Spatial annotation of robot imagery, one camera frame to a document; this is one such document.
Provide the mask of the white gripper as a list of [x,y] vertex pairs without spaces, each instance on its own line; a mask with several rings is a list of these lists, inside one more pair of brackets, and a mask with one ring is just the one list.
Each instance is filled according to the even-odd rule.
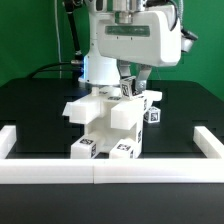
[[97,32],[100,54],[119,59],[117,68],[121,82],[131,82],[128,61],[140,63],[135,80],[138,93],[146,90],[151,66],[175,66],[181,57],[180,21],[174,9],[135,13],[132,24],[115,24],[113,19],[100,20]]

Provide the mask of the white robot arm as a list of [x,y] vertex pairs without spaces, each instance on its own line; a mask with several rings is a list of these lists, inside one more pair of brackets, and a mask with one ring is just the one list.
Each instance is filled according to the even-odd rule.
[[181,57],[181,23],[172,0],[83,0],[90,26],[90,48],[83,82],[117,86],[120,66],[176,65]]

